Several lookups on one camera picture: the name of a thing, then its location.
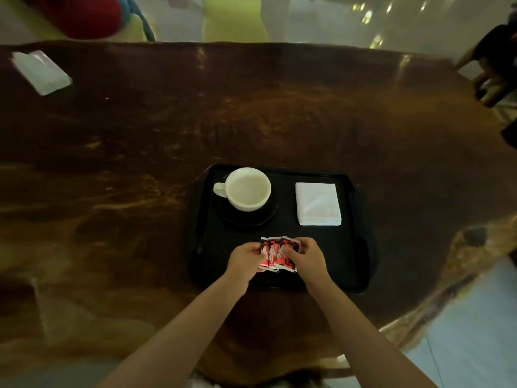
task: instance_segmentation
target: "person's left hand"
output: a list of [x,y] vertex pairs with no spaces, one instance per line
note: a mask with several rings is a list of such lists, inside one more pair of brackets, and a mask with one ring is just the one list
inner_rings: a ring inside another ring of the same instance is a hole
[[247,244],[236,247],[229,256],[226,275],[232,280],[237,280],[246,284],[255,276],[259,269],[259,264],[264,259],[260,253],[260,242],[248,242]]

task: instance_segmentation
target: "person's right hand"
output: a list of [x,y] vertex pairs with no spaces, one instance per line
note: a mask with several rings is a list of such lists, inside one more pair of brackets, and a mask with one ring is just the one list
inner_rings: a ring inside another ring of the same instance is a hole
[[310,291],[310,287],[328,280],[331,281],[325,264],[325,256],[316,241],[305,237],[297,238],[297,240],[301,242],[300,253],[296,253],[290,248],[283,248],[283,251],[296,264],[298,274],[307,285],[307,289]]

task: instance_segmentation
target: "red clothing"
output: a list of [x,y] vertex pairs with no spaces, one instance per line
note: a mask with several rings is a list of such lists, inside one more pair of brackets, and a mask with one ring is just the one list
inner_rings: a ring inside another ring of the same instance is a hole
[[118,0],[33,0],[43,14],[67,37],[107,38],[120,30]]

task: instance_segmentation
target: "hand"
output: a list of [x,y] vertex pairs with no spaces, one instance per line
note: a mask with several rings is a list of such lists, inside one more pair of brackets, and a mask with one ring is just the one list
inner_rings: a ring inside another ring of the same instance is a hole
[[316,241],[305,237],[297,238],[297,240],[301,241],[300,253],[296,253],[290,248],[284,248],[283,251],[296,264],[298,274],[307,285],[308,291],[310,292],[311,288],[316,285],[328,280],[332,281],[327,272],[325,256]]
[[236,247],[229,256],[228,267],[225,275],[231,280],[236,280],[248,288],[248,282],[255,276],[259,269],[259,264],[264,258],[260,254],[260,242],[248,242],[247,244]]

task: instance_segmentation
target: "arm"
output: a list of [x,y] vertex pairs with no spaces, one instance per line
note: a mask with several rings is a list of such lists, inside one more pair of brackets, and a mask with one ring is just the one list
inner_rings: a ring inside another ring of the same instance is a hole
[[97,388],[182,388],[226,316],[248,289],[261,260],[259,242],[235,248],[224,275]]
[[362,388],[436,388],[436,385],[375,328],[332,281],[325,257],[312,238],[298,238],[301,254],[288,249]]

